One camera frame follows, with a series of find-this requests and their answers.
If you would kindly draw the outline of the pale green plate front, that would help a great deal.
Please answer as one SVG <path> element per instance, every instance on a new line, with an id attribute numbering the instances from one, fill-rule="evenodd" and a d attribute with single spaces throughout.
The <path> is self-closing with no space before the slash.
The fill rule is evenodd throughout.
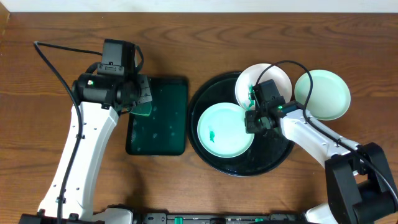
<path id="1" fill-rule="evenodd" d="M 217 103 L 202 113 L 197 135 L 207 152 L 226 159 L 237 157 L 249 149 L 254 135 L 246 132 L 245 112 L 234 103 Z"/>

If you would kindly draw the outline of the pale green plate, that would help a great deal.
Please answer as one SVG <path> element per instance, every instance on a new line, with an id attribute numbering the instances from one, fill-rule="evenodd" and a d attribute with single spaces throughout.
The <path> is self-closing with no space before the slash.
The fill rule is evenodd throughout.
<path id="1" fill-rule="evenodd" d="M 311 70 L 313 89 L 307 109 L 316 119 L 330 121 L 342 117 L 351 104 L 345 81 L 328 70 Z"/>
<path id="2" fill-rule="evenodd" d="M 249 149 L 254 135 L 246 132 L 245 112 L 234 103 L 217 103 L 202 113 L 197 135 L 207 152 L 226 159 L 237 157 Z"/>

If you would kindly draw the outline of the green scrubbing sponge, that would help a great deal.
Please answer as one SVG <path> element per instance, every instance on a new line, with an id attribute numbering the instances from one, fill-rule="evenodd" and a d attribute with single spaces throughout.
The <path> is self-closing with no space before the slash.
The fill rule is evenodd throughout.
<path id="1" fill-rule="evenodd" d="M 131 114 L 138 116 L 150 116 L 152 112 L 152 103 L 146 102 L 142 104 L 138 104 L 130 111 Z"/>

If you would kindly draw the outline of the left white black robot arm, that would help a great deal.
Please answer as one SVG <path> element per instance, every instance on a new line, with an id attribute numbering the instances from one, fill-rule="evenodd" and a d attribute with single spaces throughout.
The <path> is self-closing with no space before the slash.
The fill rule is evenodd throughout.
<path id="1" fill-rule="evenodd" d="M 84 73 L 73 82 L 76 104 L 67 141 L 52 185 L 35 215 L 20 223 L 133 223 L 134 212 L 122 205 L 95 213 L 94 191 L 109 137 L 122 110 L 152 101 L 146 75 L 122 77 Z"/>

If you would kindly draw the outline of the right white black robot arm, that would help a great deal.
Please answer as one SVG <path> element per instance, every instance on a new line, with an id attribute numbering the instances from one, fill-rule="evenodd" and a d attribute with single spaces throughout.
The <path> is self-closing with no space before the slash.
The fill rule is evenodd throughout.
<path id="1" fill-rule="evenodd" d="M 305 212 L 310 223 L 374 223 L 397 212 L 397 187 L 382 148 L 340 136 L 293 101 L 245 113 L 247 133 L 275 131 L 325 170 L 328 199 Z"/>

